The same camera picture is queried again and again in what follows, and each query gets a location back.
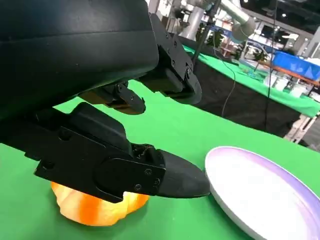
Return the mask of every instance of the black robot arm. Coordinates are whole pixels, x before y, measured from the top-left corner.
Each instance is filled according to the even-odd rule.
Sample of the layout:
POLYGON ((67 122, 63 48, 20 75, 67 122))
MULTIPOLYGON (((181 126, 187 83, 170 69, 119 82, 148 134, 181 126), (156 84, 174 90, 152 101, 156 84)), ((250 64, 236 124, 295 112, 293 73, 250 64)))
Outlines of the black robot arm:
POLYGON ((141 114, 144 101, 127 88, 130 79, 180 103, 200 100, 190 58, 158 17, 148 15, 144 0, 30 0, 28 7, 22 0, 13 2, 0 6, 0 67, 7 78, 1 78, 6 91, 0 95, 0 143, 39 161, 35 175, 113 203, 121 201, 125 191, 170 198, 209 194, 209 182, 195 165, 152 145, 129 142, 122 124, 92 105, 81 103, 70 114, 52 107, 80 96, 92 104, 141 114), (132 2, 130 10, 121 8, 132 2), (108 13, 114 23, 114 18, 129 18, 135 10, 142 16, 132 18, 130 26, 103 24, 108 13), (43 11, 51 15, 47 18, 43 11), (85 20, 78 19, 84 25, 57 25, 62 13, 70 16, 68 11, 73 17, 65 19, 71 21, 66 24, 86 13, 85 20), (18 19, 10 28, 1 21, 3 14, 24 21, 18 19), (33 21, 35 16, 43 19, 33 21), (93 16, 96 21, 86 25, 93 16), (49 29, 42 29, 45 20, 49 29), (25 31, 35 23, 40 24, 25 31), (123 36, 130 39, 119 44, 123 36))

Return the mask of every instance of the white plate with purple rim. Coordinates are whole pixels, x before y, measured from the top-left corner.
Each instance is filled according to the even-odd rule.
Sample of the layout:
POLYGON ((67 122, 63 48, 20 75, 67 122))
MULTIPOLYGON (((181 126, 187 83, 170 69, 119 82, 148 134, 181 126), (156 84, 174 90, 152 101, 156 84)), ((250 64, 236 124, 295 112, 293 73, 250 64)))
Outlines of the white plate with purple rim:
POLYGON ((224 212, 256 240, 320 240, 320 199, 284 168, 238 147, 205 158, 211 193, 224 212))

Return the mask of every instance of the black plastic housing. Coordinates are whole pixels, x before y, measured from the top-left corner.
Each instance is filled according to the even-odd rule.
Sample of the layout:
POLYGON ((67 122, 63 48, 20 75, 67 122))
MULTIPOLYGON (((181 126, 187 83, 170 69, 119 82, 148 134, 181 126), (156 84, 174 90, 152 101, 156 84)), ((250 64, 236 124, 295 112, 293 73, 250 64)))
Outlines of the black plastic housing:
POLYGON ((0 7, 0 121, 154 69, 144 0, 13 0, 0 7))

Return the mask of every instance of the cable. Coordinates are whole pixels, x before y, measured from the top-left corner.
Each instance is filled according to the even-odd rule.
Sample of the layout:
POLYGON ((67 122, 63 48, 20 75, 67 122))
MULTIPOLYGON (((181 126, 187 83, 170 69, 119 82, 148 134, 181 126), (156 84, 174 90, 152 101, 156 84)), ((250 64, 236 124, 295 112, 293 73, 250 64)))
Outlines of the cable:
POLYGON ((214 55, 223 62, 223 64, 226 66, 226 68, 228 68, 232 73, 233 73, 233 86, 232 86, 232 89, 230 91, 230 93, 228 94, 228 96, 226 97, 225 99, 225 102, 224 102, 224 105, 223 105, 223 108, 222 108, 222 112, 221 112, 221 117, 223 118, 224 117, 224 114, 225 114, 225 109, 226 109, 226 105, 228 103, 228 100, 231 96, 231 94, 233 93, 235 87, 236 87, 236 73, 230 68, 228 67, 228 65, 225 63, 225 61, 223 61, 216 53, 216 41, 215 41, 215 31, 212 31, 213 32, 213 52, 214 52, 214 55))
POLYGON ((278 11, 278 0, 275 0, 274 19, 273 19, 273 36, 272 36, 272 43, 271 43, 270 73, 269 73, 269 83, 268 83, 268 96, 266 99, 265 111, 264 111, 264 131, 265 132, 267 132, 268 109, 269 109, 270 92, 271 92, 271 74, 273 69, 274 44, 275 44, 275 38, 276 38, 277 11, 278 11))
MULTIPOLYGON (((240 30, 241 30, 241 32, 242 32, 247 38, 250 37, 250 36, 248 36, 247 34, 244 33, 244 31, 242 30, 242 26, 241 26, 241 25, 240 25, 240 30)), ((234 91, 234 89, 235 89, 235 87, 236 87, 236 74, 235 74, 235 72, 234 72, 230 67, 228 67, 228 65, 225 63, 225 61, 223 61, 219 56, 217 56, 217 54, 216 54, 216 45, 215 45, 215 44, 216 44, 216 42, 213 41, 214 55, 215 55, 218 59, 220 59, 220 60, 223 62, 223 64, 233 73, 233 87, 232 87, 229 95, 228 95, 227 98, 225 99, 225 102, 224 102, 224 105, 223 105, 223 108, 222 108, 222 113, 221 113, 221 117, 223 117, 224 114, 225 114, 225 109, 226 109, 226 105, 227 105, 227 103, 228 103, 228 100, 229 100, 231 94, 233 93, 233 91, 234 91)))

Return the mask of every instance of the green table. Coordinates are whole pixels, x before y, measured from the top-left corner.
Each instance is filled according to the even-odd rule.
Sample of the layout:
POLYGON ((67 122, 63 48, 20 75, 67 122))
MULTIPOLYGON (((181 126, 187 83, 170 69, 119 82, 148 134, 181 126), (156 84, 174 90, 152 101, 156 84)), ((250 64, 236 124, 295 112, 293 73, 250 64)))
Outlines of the green table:
MULTIPOLYGON (((179 104, 143 85, 129 87, 146 101, 142 115, 98 108, 123 123, 128 139, 150 143, 204 168, 217 146, 241 147, 269 158, 320 196, 320 155, 282 138, 253 130, 193 106, 179 104)), ((57 108, 69 113, 81 100, 57 108)), ((209 197, 151 197, 146 207, 112 227, 88 227, 59 213, 50 183, 33 176, 37 163, 0 144, 1 240, 249 240, 209 197)))
MULTIPOLYGON (((193 49, 187 46, 184 46, 184 49, 190 53, 194 52, 193 49)), ((265 95, 266 97, 268 96, 269 88, 265 84, 263 84, 264 77, 259 76, 259 74, 256 74, 255 77, 250 77, 237 65, 223 62, 222 60, 219 60, 212 56, 200 54, 199 59, 210 67, 228 76, 229 78, 234 79, 235 77, 235 80, 238 83, 245 85, 246 87, 253 89, 262 95, 265 95)), ((297 98, 289 94, 288 91, 279 91, 272 87, 270 89, 270 98, 310 118, 313 118, 320 111, 320 104, 305 95, 297 98)))

